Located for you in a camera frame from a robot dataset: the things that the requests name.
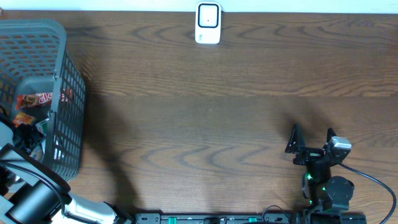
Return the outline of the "white and green carton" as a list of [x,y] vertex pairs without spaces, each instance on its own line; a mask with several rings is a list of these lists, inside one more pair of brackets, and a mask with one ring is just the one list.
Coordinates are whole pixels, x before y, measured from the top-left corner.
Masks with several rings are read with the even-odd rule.
[[39,121],[38,123],[35,124],[36,129],[38,132],[42,133],[44,136],[47,135],[47,125],[49,123],[50,119],[44,119],[42,121]]

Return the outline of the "small orange box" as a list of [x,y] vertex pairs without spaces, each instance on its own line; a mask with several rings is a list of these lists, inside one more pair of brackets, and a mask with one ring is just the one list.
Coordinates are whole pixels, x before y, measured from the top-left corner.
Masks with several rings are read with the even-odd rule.
[[36,122],[36,118],[28,115],[22,111],[18,112],[16,117],[13,120],[13,123],[15,124],[16,127],[18,127],[20,124],[26,124],[26,125],[33,125]]

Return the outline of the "red chocolate bar wrapper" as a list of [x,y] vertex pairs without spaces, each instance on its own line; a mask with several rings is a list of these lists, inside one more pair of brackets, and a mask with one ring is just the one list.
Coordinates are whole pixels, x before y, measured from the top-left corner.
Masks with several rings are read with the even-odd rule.
[[[72,100],[73,92],[67,88],[64,93],[60,92],[60,99],[62,102]],[[26,95],[18,95],[16,110],[24,108],[35,108],[45,105],[50,105],[53,99],[53,92],[34,93]]]

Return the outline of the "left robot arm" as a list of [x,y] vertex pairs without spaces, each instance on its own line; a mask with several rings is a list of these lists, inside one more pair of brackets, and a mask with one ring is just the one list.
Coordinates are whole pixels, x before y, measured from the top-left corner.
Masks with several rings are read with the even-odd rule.
[[15,125],[1,115],[1,221],[4,223],[135,223],[105,202],[70,192],[54,171],[14,147]]

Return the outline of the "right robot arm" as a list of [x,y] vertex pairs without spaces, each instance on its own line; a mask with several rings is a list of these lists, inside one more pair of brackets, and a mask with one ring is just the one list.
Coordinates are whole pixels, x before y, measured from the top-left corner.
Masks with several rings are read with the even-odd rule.
[[293,125],[285,152],[295,154],[293,164],[306,167],[302,194],[310,201],[310,206],[295,212],[292,223],[343,222],[343,212],[349,209],[354,184],[342,176],[333,176],[331,167],[340,164],[351,147],[349,140],[337,136],[332,128],[328,129],[322,148],[308,147],[301,126]]

